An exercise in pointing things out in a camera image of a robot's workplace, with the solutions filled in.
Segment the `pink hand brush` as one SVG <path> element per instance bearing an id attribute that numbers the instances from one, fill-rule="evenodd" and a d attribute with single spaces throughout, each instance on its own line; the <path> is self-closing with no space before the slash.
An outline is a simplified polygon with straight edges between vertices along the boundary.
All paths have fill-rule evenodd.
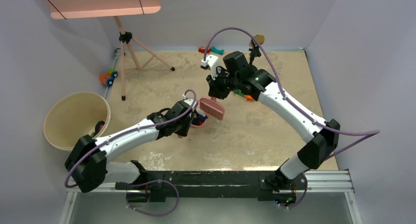
<path id="1" fill-rule="evenodd" d="M 225 108 L 221 105 L 217 98 L 202 97 L 199 99 L 199 108 L 206 114 L 222 121 L 225 115 Z"/>

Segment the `pink dustpan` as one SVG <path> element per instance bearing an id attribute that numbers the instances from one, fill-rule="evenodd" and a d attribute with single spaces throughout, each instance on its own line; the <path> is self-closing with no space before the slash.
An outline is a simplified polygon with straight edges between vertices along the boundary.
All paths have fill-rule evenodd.
<path id="1" fill-rule="evenodd" d="M 190 118 L 186 119 L 186 124 L 184 125 L 184 128 L 181 128 L 178 132 L 175 132 L 175 134 L 177 134 L 179 138 L 186 137 L 191 127 L 201 127 L 204 125 L 207 119 L 207 115 L 195 111 L 193 113 L 192 120 Z"/>

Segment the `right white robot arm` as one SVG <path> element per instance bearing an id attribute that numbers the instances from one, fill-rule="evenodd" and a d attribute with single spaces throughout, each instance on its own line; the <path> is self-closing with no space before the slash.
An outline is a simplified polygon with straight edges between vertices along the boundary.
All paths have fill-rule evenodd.
<path id="1" fill-rule="evenodd" d="M 250 95 L 284 119 L 306 143 L 294 156 L 281 165 L 275 181 L 281 188 L 294 183 L 295 178 L 308 169 L 317 169 L 338 146 L 340 124 L 317 116 L 285 90 L 280 90 L 274 76 L 264 69 L 257 69 L 247 62 L 239 51 L 220 60 L 209 55 L 201 61 L 201 68 L 210 70 L 207 76 L 208 95 L 225 99 L 233 90 Z"/>

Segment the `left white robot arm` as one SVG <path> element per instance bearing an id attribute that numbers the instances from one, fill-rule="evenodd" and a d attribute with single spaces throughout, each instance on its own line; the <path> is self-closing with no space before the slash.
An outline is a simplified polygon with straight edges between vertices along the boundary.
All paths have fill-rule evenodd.
<path id="1" fill-rule="evenodd" d="M 108 136 L 78 139 L 65 162 L 65 187 L 90 192 L 105 183 L 128 183 L 134 189 L 146 184 L 137 162 L 118 163 L 113 159 L 145 143 L 177 134 L 187 136 L 198 101 L 184 99 L 173 107 L 153 112 L 137 124 Z"/>

